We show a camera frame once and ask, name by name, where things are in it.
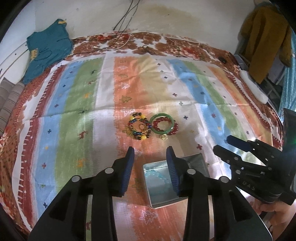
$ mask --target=bed sheet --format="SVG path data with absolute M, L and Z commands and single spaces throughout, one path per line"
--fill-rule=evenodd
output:
M 149 208 L 142 165 L 165 160 L 171 145 L 179 157 L 202 153 L 211 177 L 230 177 L 213 147 L 259 164 L 226 137 L 281 149 L 281 122 L 254 98 L 229 52 L 178 36 L 124 33 L 115 42 L 113 34 L 75 39 L 71 56 L 26 86 L 0 140 L 0 202 L 29 233 L 73 175 L 94 176 L 133 146 L 128 190 L 113 199 L 118 239 L 182 240 L 187 201 Z M 127 127 L 133 112 L 170 114 L 179 130 L 166 141 L 135 140 Z M 90 217 L 86 229 L 89 237 Z

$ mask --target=orange stripe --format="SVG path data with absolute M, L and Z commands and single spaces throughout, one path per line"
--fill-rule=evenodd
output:
M 114 65 L 114 125 L 119 155 L 125 155 L 129 146 L 137 150 L 125 198 L 128 202 L 134 232 L 139 240 L 161 240 L 161 238 L 170 240 L 170 237 L 179 240 L 178 232 L 183 234 L 184 218 L 177 210 L 185 210 L 186 202 L 157 210 L 149 208 L 143 180 L 143 164 L 164 160 L 166 143 L 157 138 L 155 134 L 145 141 L 139 141 L 123 132 L 130 118 L 130 116 L 124 117 L 124 113 L 120 111 L 124 107 L 142 112 L 147 117 L 156 112 L 156 109 L 150 105 L 152 103 L 149 95 L 140 80 L 141 69 L 137 64 L 138 60 L 136 57 L 115 57 Z M 121 88 L 123 84 L 130 87 Z
M 244 113 L 248 123 L 251 125 L 253 132 L 257 139 L 272 145 L 272 136 L 271 132 L 268 132 L 264 126 L 261 124 L 261 121 L 258 119 L 256 113 L 252 110 L 243 96 L 239 93 L 234 84 L 227 78 L 225 72 L 216 67 L 207 66 L 213 74 L 217 77 L 217 79 L 224 85 L 225 89 L 230 93 L 233 97 L 241 111 Z

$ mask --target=striped pillow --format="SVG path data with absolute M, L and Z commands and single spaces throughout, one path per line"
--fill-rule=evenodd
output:
M 22 82 L 18 82 L 11 90 L 7 100 L 5 101 L 2 109 L 0 110 L 0 137 L 4 133 L 4 129 L 7 125 L 10 114 L 15 107 L 15 104 L 20 97 L 20 94 L 24 90 L 25 85 Z
M 11 92 L 14 84 L 9 82 L 6 78 L 0 83 L 0 109 L 3 107 L 5 101 L 8 98 L 9 93 Z

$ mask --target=white wall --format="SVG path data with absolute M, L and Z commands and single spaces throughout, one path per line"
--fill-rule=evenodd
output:
M 19 13 L 0 43 L 0 64 L 35 31 L 35 0 Z
M 71 38 L 110 31 L 130 2 L 36 0 L 36 30 L 62 18 Z M 253 9 L 253 0 L 141 0 L 129 28 L 182 35 L 234 53 L 240 27 Z

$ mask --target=bracelet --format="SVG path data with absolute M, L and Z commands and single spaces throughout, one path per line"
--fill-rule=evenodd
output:
M 161 122 L 161 121 L 168 121 L 169 123 L 171 123 L 171 127 L 168 128 L 167 130 L 161 130 L 157 127 L 158 123 Z M 159 113 L 159 114 L 156 114 L 154 116 L 151 117 L 150 119 L 150 123 L 153 123 L 153 126 L 151 128 L 151 130 L 155 133 L 155 134 L 158 134 L 158 135 L 166 135 L 168 134 L 169 132 L 173 131 L 174 129 L 174 119 L 166 114 L 166 113 Z
M 133 127 L 133 124 L 137 121 L 141 122 L 141 124 L 139 125 L 139 128 L 141 131 L 136 131 Z M 128 122 L 128 127 L 131 130 L 135 139 L 146 140 L 147 138 L 149 138 L 151 134 L 152 125 L 149 123 L 147 118 L 144 115 L 142 115 L 142 113 L 136 112 L 130 117 L 130 121 Z

